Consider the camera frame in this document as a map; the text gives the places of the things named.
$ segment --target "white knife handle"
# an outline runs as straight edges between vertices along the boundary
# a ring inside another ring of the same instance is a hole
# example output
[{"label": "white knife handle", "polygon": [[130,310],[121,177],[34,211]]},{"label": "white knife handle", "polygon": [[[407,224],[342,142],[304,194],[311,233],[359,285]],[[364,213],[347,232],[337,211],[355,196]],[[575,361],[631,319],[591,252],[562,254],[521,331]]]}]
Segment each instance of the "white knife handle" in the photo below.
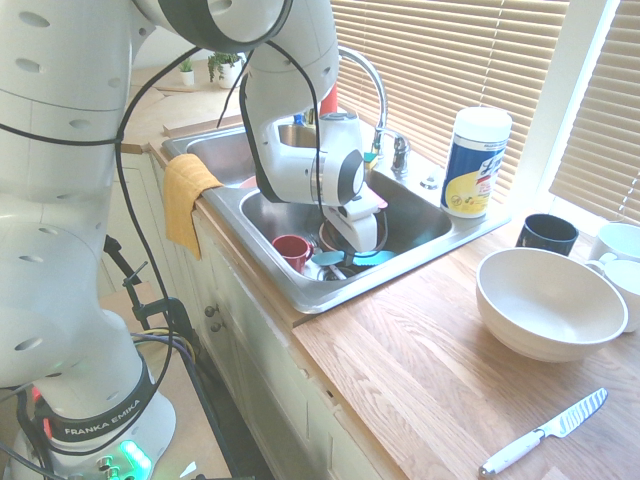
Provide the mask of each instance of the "white knife handle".
[{"label": "white knife handle", "polygon": [[542,430],[534,430],[520,437],[515,442],[511,442],[480,467],[480,475],[483,477],[497,475],[540,445],[540,440],[543,437],[544,432]]}]

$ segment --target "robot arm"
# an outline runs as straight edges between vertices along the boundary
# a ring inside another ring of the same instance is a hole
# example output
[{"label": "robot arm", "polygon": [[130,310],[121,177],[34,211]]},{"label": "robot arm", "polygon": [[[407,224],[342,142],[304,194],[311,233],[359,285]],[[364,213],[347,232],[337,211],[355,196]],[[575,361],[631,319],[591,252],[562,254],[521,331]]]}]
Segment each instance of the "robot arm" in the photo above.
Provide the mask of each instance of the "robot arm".
[{"label": "robot arm", "polygon": [[[357,120],[323,119],[320,185],[316,150],[282,145],[276,133],[280,119],[313,102],[299,72],[265,42],[297,59],[321,99],[338,70],[329,0],[2,0],[0,123],[63,142],[0,130],[0,386],[38,388],[49,409],[42,422],[52,426],[52,468],[64,477],[102,480],[96,462],[107,462],[122,467],[122,478],[147,480],[175,427],[168,400],[148,395],[150,374],[124,322],[98,303],[113,146],[68,144],[115,137],[133,52],[153,25],[209,49],[253,49],[243,115],[263,192],[317,203],[320,191],[336,226],[342,217],[355,225],[357,235],[345,237],[356,249],[375,246],[370,209],[352,208],[370,204]],[[125,441],[146,452],[142,473],[125,458]],[[15,449],[33,461],[22,436]],[[12,463],[7,478],[39,476]]]},{"label": "robot arm", "polygon": [[200,47],[254,50],[240,103],[262,194],[272,202],[317,204],[320,193],[327,219],[355,250],[373,250],[377,241],[373,213],[378,203],[364,183],[358,119],[333,115],[320,120],[319,166],[315,148],[285,145],[279,137],[282,119],[315,106],[309,83],[320,101],[336,82],[339,56],[330,3],[137,0],[137,4],[154,23]]}]

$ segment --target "stainless steel sink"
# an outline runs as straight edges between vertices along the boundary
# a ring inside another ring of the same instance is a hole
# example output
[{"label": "stainless steel sink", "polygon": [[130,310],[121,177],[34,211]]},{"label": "stainless steel sink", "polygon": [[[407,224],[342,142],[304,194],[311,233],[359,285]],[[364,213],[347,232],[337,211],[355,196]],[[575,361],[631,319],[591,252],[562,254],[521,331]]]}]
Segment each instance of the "stainless steel sink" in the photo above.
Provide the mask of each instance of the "stainless steel sink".
[{"label": "stainless steel sink", "polygon": [[493,204],[480,219],[460,219],[444,213],[439,207],[440,189],[426,190],[420,186],[420,180],[427,178],[433,169],[428,162],[410,159],[409,173],[404,177],[378,166],[368,174],[367,183],[389,203],[386,209],[388,239],[384,249],[397,256],[377,266],[341,266],[348,277],[346,280],[336,279],[329,269],[313,262],[308,262],[304,274],[299,274],[276,252],[271,241],[279,235],[293,233],[326,248],[319,236],[320,211],[315,205],[271,203],[256,188],[237,188],[254,175],[244,128],[167,140],[164,147],[174,156],[198,155],[225,184],[225,187],[207,190],[203,197],[294,308],[304,313],[326,311],[484,235],[509,219],[506,210],[498,204]]}]

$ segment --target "large ceramic bowl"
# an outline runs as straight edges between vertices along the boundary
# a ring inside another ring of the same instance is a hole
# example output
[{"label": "large ceramic bowl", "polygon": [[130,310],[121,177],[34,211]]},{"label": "large ceramic bowl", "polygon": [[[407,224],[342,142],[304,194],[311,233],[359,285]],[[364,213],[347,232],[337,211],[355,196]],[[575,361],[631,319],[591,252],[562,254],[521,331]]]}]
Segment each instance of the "large ceramic bowl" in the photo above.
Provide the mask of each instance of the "large ceramic bowl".
[{"label": "large ceramic bowl", "polygon": [[478,309],[491,333],[536,360],[579,360],[627,325],[627,307],[616,289],[557,253],[532,248],[495,252],[478,266],[476,282]]}]

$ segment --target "green light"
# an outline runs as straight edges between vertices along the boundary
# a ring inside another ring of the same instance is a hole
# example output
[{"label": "green light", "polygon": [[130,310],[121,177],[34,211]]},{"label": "green light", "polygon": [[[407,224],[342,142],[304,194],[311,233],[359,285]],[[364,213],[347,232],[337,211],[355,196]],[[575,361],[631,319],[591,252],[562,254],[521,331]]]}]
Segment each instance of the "green light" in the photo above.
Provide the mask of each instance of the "green light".
[{"label": "green light", "polygon": [[131,440],[126,440],[120,444],[120,450],[124,453],[133,467],[133,476],[135,480],[148,480],[151,474],[151,459]]}]

